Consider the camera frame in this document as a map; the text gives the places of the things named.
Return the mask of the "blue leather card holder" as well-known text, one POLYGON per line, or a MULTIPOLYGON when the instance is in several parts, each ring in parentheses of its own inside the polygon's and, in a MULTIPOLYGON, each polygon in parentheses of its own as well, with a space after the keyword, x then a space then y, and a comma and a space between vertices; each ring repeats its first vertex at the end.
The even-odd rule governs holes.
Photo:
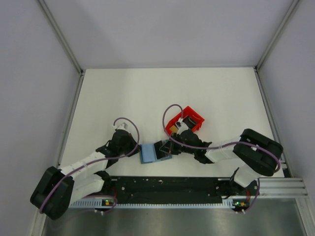
POLYGON ((141 162, 141 164, 149 164, 149 163, 159 162, 156 159, 154 143, 141 145, 140 162, 141 162))

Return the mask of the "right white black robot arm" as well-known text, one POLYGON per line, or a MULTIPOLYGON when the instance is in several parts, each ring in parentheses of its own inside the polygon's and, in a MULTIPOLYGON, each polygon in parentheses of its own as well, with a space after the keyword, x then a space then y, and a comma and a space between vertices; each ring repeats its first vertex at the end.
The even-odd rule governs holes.
POLYGON ((284 148, 278 142, 247 128, 239 138, 216 145, 202 141, 195 133, 187 129, 173 133, 159 150, 171 155, 189 153, 202 164, 241 160, 242 165, 236 168, 229 183, 230 190, 240 195, 254 180, 260 177, 271 177, 279 171, 280 157, 284 148))

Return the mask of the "red plastic bin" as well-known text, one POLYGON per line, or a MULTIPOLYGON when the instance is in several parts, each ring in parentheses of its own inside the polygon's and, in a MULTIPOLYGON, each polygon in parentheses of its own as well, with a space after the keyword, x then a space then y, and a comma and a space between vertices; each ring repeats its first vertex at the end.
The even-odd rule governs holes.
MULTIPOLYGON (((179 121, 179 119, 181 118, 181 115, 182 115, 182 112, 179 112, 165 126, 166 131, 169 135, 171 135, 172 133, 176 133, 178 131, 175 124, 176 124, 176 122, 179 121)), ((201 128, 202 123, 204 121, 205 121, 205 119, 199 113, 197 113, 193 108, 191 108, 190 106, 186 106, 183 109, 183 122, 193 132, 198 131, 201 128)))

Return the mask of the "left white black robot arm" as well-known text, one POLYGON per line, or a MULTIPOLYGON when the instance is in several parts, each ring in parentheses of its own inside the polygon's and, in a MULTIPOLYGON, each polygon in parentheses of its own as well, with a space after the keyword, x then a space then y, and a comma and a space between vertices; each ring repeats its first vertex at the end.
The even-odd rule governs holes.
POLYGON ((119 159, 137 154, 139 138, 125 129, 116 129, 112 139, 86 158, 62 167, 49 167, 30 197, 30 203, 52 220, 59 219, 68 207, 94 193, 106 195, 112 184, 106 169, 119 159))

